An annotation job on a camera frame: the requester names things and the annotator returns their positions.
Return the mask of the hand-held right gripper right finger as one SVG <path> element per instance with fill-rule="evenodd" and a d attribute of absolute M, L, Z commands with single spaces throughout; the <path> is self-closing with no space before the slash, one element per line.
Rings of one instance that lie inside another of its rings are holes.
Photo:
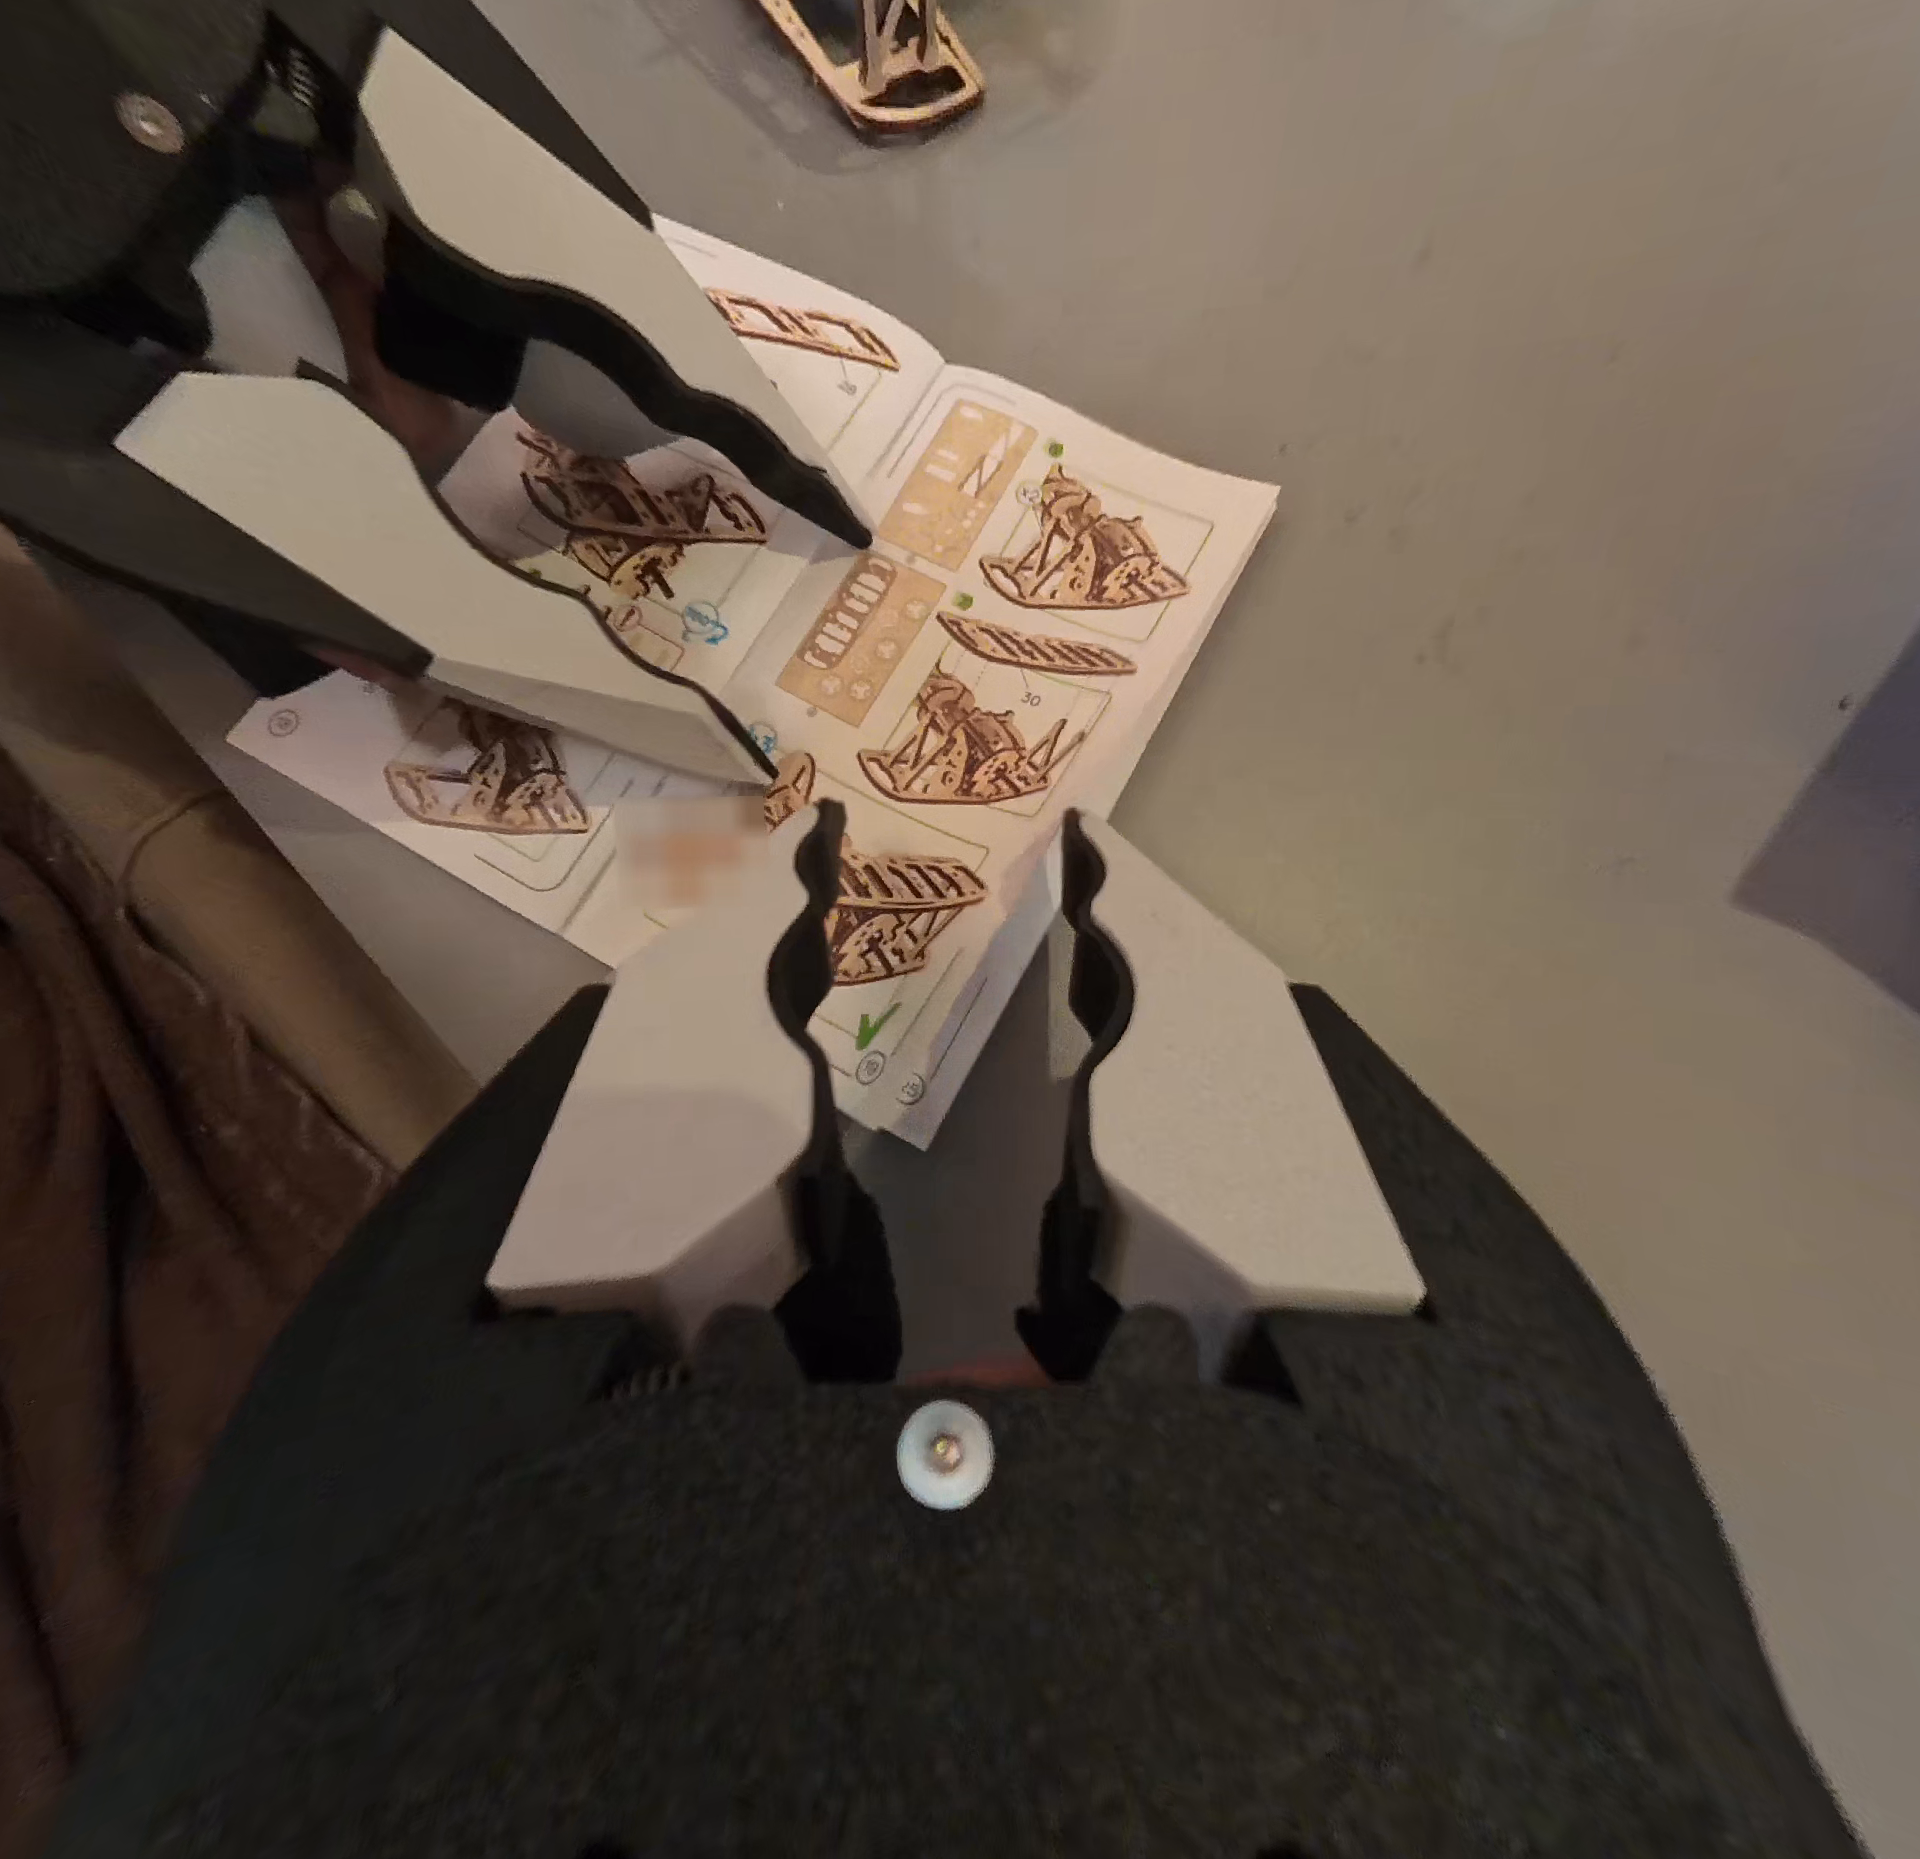
<path fill-rule="evenodd" d="M 1117 829 L 1072 809 L 1047 938 L 1062 1170 L 1018 1315 L 1056 1383 L 1121 1315 L 1184 1318 L 1200 1372 L 1283 1315 L 1411 1318 L 1426 1283 L 1279 965 Z"/>

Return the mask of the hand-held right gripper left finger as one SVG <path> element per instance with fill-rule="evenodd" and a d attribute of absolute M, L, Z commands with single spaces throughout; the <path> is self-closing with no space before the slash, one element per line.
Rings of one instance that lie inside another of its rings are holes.
<path fill-rule="evenodd" d="M 678 1351 L 761 1308 L 809 1378 L 899 1377 L 885 1224 L 809 1031 L 845 824 L 837 801 L 803 807 L 616 972 L 493 1254 L 500 1308 L 623 1312 Z"/>

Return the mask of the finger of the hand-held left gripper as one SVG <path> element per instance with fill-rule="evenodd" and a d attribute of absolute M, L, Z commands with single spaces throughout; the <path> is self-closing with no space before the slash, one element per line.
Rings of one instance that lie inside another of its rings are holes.
<path fill-rule="evenodd" d="M 526 343 L 525 415 L 596 455 L 636 453 L 647 429 L 692 438 L 808 525 L 872 544 L 831 453 L 647 214 L 389 27 L 359 120 L 394 218 L 451 272 L 449 310 Z"/>
<path fill-rule="evenodd" d="M 335 384 L 179 374 L 115 446 L 423 646 L 421 677 L 445 695 L 699 779 L 772 781 L 706 687 L 641 664 L 582 596 L 484 551 Z"/>

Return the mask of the paper instruction booklet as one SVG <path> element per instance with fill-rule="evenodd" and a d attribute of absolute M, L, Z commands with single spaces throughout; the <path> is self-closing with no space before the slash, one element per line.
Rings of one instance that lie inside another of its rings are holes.
<path fill-rule="evenodd" d="M 873 517 L 868 551 L 714 448 L 621 463 L 496 415 L 443 492 L 548 616 L 726 729 L 620 749 L 425 685 L 329 673 L 227 744 L 617 965 L 688 907 L 616 859 L 649 799 L 753 781 L 766 817 L 845 817 L 831 988 L 809 1035 L 839 1107 L 926 1146 L 1045 934 L 1065 812 L 1109 813 L 1231 596 L 1276 489 L 1158 453 L 944 360 L 800 270 L 659 218 L 659 236 Z"/>

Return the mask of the wooden model kit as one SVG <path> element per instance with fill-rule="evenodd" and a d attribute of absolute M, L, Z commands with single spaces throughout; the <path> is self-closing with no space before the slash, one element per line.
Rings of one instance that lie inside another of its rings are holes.
<path fill-rule="evenodd" d="M 943 0 L 753 0 L 849 126 L 923 137 L 984 98 Z"/>

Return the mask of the brown hoodie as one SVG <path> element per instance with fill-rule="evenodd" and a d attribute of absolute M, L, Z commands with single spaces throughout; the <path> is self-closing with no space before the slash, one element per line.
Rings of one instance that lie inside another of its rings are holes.
<path fill-rule="evenodd" d="M 5 552 L 5 1853 L 119 1697 L 192 1487 L 392 1173 L 217 956 L 289 873 Z"/>

